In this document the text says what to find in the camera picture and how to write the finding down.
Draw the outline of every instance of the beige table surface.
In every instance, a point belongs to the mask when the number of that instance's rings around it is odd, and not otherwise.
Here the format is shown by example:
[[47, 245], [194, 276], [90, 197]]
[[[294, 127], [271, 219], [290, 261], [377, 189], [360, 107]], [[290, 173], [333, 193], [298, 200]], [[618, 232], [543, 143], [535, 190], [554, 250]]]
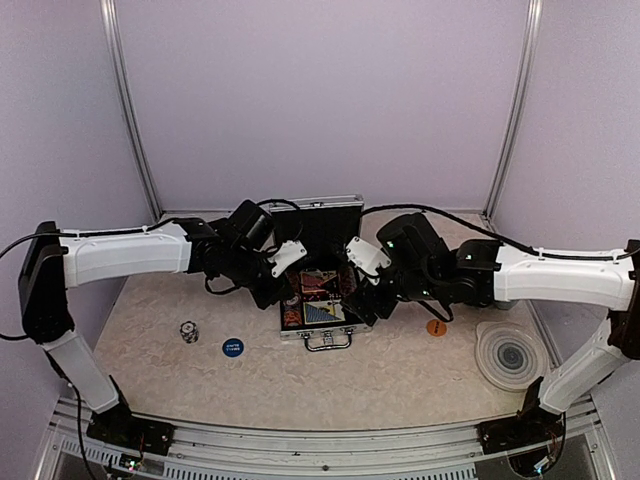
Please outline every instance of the beige table surface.
[[[395, 215], [365, 217], [362, 237], [375, 241], [375, 232]], [[461, 216], [482, 225], [476, 215]], [[429, 218], [450, 248], [479, 236]], [[526, 306], [504, 312], [462, 305], [454, 313], [447, 334], [436, 338], [425, 328], [432, 318], [428, 312], [401, 304], [372, 332], [354, 335], [349, 349], [310, 353], [301, 340], [280, 339], [278, 306], [258, 310], [247, 291], [212, 296], [200, 274], [148, 274], [127, 280], [96, 355], [134, 411], [180, 420], [362, 430], [515, 412], [523, 394], [497, 389], [478, 370], [475, 328], [483, 321], [511, 321], [537, 335]], [[200, 331], [194, 344], [179, 334], [187, 320]], [[234, 337], [245, 351], [228, 358], [222, 344]]]

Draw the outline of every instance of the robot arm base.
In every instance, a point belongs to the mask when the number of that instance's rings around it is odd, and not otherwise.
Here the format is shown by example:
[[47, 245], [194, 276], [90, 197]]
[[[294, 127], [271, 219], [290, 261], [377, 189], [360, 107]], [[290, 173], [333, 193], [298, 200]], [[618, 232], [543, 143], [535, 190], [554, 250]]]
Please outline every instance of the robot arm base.
[[93, 413], [87, 436], [137, 452], [167, 456], [175, 427], [170, 423], [135, 417], [113, 378], [119, 402], [103, 413]]

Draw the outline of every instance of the white disc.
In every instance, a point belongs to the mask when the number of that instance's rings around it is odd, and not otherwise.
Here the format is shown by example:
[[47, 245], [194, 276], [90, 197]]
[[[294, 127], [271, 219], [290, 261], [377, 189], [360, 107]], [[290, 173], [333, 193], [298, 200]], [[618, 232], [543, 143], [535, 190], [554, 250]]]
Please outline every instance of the white disc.
[[483, 322], [477, 327], [476, 361], [496, 387], [521, 392], [549, 369], [542, 342], [509, 322]]

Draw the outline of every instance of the black mounting bracket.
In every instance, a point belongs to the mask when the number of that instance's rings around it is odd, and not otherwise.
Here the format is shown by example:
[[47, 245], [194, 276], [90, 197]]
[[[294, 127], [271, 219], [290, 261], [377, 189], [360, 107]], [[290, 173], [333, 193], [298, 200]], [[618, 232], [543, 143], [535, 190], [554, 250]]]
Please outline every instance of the black mounting bracket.
[[140, 453], [167, 456], [175, 427], [167, 422], [134, 417], [118, 385], [118, 404], [104, 413], [94, 413], [87, 436]]
[[540, 408], [538, 394], [542, 377], [527, 390], [522, 410], [512, 417], [489, 420], [478, 425], [478, 437], [485, 455], [527, 447], [562, 435], [560, 415]]

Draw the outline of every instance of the orange poker chip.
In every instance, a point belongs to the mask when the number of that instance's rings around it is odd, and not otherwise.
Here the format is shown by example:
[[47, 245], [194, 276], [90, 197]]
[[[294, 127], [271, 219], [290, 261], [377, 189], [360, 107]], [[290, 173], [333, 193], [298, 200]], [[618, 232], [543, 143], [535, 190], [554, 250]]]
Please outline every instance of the orange poker chip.
[[447, 325], [440, 320], [433, 319], [427, 323], [427, 332], [434, 337], [441, 337], [447, 333]]

